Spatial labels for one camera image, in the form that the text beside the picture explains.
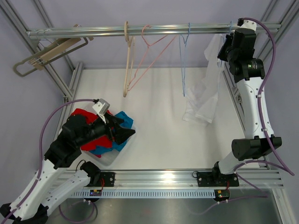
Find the light blue hanger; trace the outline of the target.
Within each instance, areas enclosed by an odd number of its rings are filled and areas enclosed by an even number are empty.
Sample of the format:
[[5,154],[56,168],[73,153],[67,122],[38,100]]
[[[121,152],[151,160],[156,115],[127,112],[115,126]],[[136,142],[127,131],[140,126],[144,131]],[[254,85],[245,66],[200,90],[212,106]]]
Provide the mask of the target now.
[[179,55],[180,55],[180,65],[181,65],[181,77],[182,77],[182,91],[185,97],[186,87],[185,87],[185,76],[186,76],[186,54],[187,54],[187,43],[191,32],[191,24],[188,23],[187,35],[179,35]]

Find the white t shirt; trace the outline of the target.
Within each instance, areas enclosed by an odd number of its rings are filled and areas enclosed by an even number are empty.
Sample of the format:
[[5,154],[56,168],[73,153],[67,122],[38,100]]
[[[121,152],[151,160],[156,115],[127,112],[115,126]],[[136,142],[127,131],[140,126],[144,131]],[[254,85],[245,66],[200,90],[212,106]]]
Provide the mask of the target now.
[[219,98],[220,75],[224,71],[224,63],[218,58],[223,43],[223,35],[215,34],[205,49],[204,56],[208,61],[205,75],[199,82],[188,85],[185,91],[187,104],[184,121],[203,126],[213,122]]

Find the pink hanger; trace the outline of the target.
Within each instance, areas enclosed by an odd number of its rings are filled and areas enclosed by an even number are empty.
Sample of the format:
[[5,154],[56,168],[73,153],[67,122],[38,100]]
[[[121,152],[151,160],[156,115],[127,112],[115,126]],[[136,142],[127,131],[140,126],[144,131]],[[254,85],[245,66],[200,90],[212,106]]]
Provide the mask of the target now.
[[175,35],[167,44],[166,46],[161,50],[161,52],[156,56],[156,58],[151,62],[151,64],[142,72],[142,74],[137,77],[137,74],[139,72],[139,70],[141,69],[141,66],[143,65],[144,60],[146,59],[150,48],[155,46],[156,44],[160,43],[162,40],[164,40],[166,37],[168,37],[168,35],[164,35],[161,38],[157,39],[156,41],[149,43],[148,40],[145,37],[145,31],[147,29],[152,28],[151,25],[147,24],[145,25],[142,30],[141,30],[141,38],[144,41],[145,45],[146,45],[146,51],[144,52],[135,72],[133,77],[131,76],[131,80],[129,83],[129,88],[128,88],[128,92],[131,91],[136,85],[137,83],[143,78],[143,76],[148,72],[149,69],[152,68],[152,66],[155,64],[155,62],[162,56],[162,54],[168,49],[168,47],[174,42],[174,40],[176,39],[177,35]]

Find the blue t shirt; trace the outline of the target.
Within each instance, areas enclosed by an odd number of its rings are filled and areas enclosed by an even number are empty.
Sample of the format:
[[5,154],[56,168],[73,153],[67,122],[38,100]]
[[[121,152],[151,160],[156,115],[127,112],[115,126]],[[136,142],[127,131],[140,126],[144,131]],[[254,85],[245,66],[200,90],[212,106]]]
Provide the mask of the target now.
[[[133,125],[133,119],[131,119],[124,111],[120,111],[115,114],[115,117],[123,119],[120,125],[125,128],[131,128]],[[107,137],[101,137],[99,140],[96,140],[92,150],[89,150],[90,153],[97,157],[101,157],[104,153],[111,152],[112,150],[116,150],[120,152],[126,145],[127,141],[118,145],[115,142],[110,142]]]

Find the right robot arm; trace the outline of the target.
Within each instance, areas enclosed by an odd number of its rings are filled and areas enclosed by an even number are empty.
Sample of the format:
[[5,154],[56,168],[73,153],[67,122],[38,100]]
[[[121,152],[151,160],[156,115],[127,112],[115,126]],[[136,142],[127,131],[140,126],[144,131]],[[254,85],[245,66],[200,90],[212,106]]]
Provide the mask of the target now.
[[262,60],[253,57],[256,41],[255,31],[238,28],[226,36],[218,58],[228,62],[229,71],[234,77],[242,99],[245,119],[245,137],[233,140],[232,151],[224,159],[215,163],[211,179],[216,185],[225,186],[232,181],[238,186],[234,168],[243,161],[264,157],[282,145],[271,128],[267,113],[264,92],[261,87],[264,79]]

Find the beige plastic hanger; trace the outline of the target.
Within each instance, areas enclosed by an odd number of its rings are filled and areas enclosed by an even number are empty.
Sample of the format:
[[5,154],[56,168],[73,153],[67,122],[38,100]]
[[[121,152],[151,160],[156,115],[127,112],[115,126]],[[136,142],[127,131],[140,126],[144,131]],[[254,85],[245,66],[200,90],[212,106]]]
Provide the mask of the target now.
[[128,94],[129,83],[131,80],[133,65],[135,61],[135,37],[129,36],[128,34],[128,21],[125,21],[124,23],[124,37],[127,43],[127,61],[123,85],[123,97],[125,98]]

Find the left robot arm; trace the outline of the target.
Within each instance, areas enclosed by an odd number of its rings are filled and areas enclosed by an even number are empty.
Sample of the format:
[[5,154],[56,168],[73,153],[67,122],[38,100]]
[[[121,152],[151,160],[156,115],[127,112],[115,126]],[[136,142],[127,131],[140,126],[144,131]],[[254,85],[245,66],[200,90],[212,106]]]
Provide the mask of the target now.
[[53,183],[81,155],[81,147],[103,136],[118,145],[124,143],[135,129],[122,127],[122,119],[105,114],[88,124],[81,114],[70,116],[57,139],[42,156],[42,166],[17,199],[3,204],[0,213],[15,224],[44,224],[53,210],[76,190],[104,183],[101,170],[94,163],[84,162],[62,185],[51,191]]

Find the red t shirt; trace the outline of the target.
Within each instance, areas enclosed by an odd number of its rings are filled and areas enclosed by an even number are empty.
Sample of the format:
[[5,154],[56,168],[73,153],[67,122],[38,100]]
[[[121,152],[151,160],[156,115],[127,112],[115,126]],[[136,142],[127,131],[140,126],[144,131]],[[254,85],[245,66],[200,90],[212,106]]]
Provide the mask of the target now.
[[[87,124],[91,124],[98,118],[96,114],[80,108],[75,109],[74,112],[71,113],[71,116],[74,115],[82,115],[85,118]],[[109,140],[107,136],[103,136],[89,143],[86,143],[81,147],[81,150],[92,151],[92,150],[96,150],[98,147],[103,147],[104,149],[108,149],[108,148],[112,148],[112,146],[113,146],[112,141]]]

